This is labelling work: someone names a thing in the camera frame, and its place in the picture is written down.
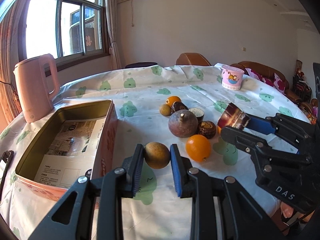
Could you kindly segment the window with dark frame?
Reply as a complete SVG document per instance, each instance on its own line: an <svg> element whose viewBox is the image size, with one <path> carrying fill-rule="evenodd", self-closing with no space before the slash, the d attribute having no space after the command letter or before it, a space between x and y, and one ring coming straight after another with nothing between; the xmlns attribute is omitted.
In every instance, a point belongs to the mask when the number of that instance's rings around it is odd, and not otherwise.
<svg viewBox="0 0 320 240"><path fill-rule="evenodd" d="M19 54L64 66L107 55L104 0L26 0Z"/></svg>

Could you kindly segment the large purple round fruit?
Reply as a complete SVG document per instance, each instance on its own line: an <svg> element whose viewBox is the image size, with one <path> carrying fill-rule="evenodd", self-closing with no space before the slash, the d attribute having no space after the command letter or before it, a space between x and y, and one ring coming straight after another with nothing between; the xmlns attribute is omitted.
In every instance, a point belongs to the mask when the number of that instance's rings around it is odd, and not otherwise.
<svg viewBox="0 0 320 240"><path fill-rule="evenodd" d="M188 138L197 131L198 120L191 111L183 109L171 115L168 121L170 132L179 138Z"/></svg>

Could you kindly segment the pink electric kettle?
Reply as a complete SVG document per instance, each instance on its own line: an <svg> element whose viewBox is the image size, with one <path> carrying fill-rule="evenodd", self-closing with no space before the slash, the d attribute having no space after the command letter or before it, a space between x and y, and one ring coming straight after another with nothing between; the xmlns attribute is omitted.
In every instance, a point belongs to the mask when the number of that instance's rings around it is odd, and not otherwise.
<svg viewBox="0 0 320 240"><path fill-rule="evenodd" d="M47 86L45 65L49 66L54 88ZM44 54L23 60L15 65L14 75L22 113L26 122L42 119L53 109L53 98L60 91L55 59L51 54Z"/></svg>

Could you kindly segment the brown leather sofa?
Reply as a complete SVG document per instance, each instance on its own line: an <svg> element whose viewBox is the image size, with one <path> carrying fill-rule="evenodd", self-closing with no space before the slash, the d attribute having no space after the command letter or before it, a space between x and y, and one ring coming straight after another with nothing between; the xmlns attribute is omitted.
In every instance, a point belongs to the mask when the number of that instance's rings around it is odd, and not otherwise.
<svg viewBox="0 0 320 240"><path fill-rule="evenodd" d="M280 71L278 71L272 67L266 66L264 64L260 64L260 63L252 62L252 61L241 61L239 63L231 64L231 66L242 69L246 75L249 75L248 72L246 71L246 68L251 68L252 70L255 70L263 77L274 78L274 74L277 74L285 82L286 89L285 89L284 95L294 103L302 102L301 98L299 96L297 96L290 89L289 82L287 81L286 77Z"/></svg>

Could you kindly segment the pink metal tin box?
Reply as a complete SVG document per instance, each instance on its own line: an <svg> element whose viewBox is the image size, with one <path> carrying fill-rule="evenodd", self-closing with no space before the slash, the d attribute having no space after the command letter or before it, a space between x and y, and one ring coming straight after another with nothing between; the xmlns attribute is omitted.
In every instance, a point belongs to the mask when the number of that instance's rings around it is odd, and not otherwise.
<svg viewBox="0 0 320 240"><path fill-rule="evenodd" d="M22 155L17 178L36 195L57 201L80 176L103 177L112 169L117 121L112 100L58 109Z"/></svg>

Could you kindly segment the black smartphone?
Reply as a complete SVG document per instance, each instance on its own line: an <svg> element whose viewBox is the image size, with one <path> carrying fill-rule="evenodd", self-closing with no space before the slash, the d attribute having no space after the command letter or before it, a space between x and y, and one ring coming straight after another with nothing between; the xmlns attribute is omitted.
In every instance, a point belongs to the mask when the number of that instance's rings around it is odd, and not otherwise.
<svg viewBox="0 0 320 240"><path fill-rule="evenodd" d="M1 155L1 185L0 185L0 195L2 195L5 178L7 176L8 170L10 168L11 162L15 152L13 150L4 151Z"/></svg>

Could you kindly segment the dark round stool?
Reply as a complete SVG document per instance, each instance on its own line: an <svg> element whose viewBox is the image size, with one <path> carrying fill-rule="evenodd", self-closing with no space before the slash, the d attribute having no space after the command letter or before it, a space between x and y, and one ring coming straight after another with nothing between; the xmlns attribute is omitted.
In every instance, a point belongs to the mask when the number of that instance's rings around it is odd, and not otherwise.
<svg viewBox="0 0 320 240"><path fill-rule="evenodd" d="M151 67L157 64L158 64L157 62L136 62L136 63L126 65L125 69Z"/></svg>

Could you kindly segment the large orange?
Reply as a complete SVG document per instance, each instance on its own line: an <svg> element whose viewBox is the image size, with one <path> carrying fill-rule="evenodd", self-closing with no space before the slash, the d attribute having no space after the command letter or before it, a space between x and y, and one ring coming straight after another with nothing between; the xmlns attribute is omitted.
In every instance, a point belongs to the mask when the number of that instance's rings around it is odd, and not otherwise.
<svg viewBox="0 0 320 240"><path fill-rule="evenodd" d="M205 161L211 153L210 141L203 135L191 136L185 143L186 153L196 162Z"/></svg>

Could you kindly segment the brown longan fruit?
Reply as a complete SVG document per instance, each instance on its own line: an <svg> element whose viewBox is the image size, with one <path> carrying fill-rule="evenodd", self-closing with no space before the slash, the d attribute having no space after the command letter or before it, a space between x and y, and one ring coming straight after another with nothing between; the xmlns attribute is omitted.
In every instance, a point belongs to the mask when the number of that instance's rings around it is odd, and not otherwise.
<svg viewBox="0 0 320 240"><path fill-rule="evenodd" d="M145 146L144 158L151 168L161 169L170 162L170 152L167 146L159 142L149 142Z"/></svg>

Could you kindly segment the dark water chestnut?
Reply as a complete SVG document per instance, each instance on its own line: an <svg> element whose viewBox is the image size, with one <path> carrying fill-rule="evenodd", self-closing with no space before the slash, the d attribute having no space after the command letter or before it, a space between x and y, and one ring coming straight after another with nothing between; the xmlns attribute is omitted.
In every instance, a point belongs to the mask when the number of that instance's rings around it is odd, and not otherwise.
<svg viewBox="0 0 320 240"><path fill-rule="evenodd" d="M175 101L171 106L172 113L175 113L180 110L188 110L188 109L189 108L184 103L182 103L180 101Z"/></svg>

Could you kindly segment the pink curtain left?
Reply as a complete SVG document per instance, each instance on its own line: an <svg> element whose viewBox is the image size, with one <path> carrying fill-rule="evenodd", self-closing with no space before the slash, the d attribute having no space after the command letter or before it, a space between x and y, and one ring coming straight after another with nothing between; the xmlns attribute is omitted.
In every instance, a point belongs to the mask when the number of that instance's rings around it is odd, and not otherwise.
<svg viewBox="0 0 320 240"><path fill-rule="evenodd" d="M13 74L18 59L18 24L24 2L17 0L1 22L1 110L7 124L21 112Z"/></svg>

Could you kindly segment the small orange kumquat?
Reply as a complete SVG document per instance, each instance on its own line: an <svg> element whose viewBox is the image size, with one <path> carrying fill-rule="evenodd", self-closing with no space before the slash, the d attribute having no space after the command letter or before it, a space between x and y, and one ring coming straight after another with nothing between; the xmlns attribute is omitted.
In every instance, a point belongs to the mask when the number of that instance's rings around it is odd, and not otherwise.
<svg viewBox="0 0 320 240"><path fill-rule="evenodd" d="M178 96L170 96L166 99L166 104L169 107L172 107L175 102L181 102L181 99Z"/></svg>

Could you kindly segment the brown water chestnut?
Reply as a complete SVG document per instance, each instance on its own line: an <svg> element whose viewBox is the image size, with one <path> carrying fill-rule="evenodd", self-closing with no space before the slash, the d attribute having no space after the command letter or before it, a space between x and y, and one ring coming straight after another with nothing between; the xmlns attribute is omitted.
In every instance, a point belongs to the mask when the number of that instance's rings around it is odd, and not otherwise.
<svg viewBox="0 0 320 240"><path fill-rule="evenodd" d="M197 133L207 139L212 139L216 135L216 126L211 121L201 121L198 124Z"/></svg>

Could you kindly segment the cloud pattern tablecloth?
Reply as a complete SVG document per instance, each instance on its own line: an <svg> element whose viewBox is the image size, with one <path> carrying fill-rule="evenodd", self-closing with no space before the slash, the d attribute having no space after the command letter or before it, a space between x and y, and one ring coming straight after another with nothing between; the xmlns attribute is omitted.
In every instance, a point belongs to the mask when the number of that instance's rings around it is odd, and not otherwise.
<svg viewBox="0 0 320 240"><path fill-rule="evenodd" d="M221 85L219 66L160 66L105 72L63 85L54 106L112 100L118 126L113 166L133 154L137 144L160 142L176 144L185 155L185 140L173 136L168 119L159 107L170 96L178 96L188 107L204 111L204 119L217 122L229 103L241 110L265 118L277 113L306 120L302 111L276 89L244 77L239 91ZM52 200L36 195L17 178L15 168L45 119L28 124L19 115L1 133L1 151L15 155L5 179L1 215L19 239L27 239L53 207ZM191 201L178 198L170 166L153 170L144 166L142 185L132 199L122 202L125 239L188 239Z"/></svg>

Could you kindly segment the small brown longan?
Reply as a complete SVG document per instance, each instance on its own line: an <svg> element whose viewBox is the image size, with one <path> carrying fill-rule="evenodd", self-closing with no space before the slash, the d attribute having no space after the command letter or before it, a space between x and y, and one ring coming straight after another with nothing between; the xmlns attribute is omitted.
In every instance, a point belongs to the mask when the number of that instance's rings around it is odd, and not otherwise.
<svg viewBox="0 0 320 240"><path fill-rule="evenodd" d="M163 116L170 116L172 114L171 107L167 104L162 104L159 108L159 112Z"/></svg>

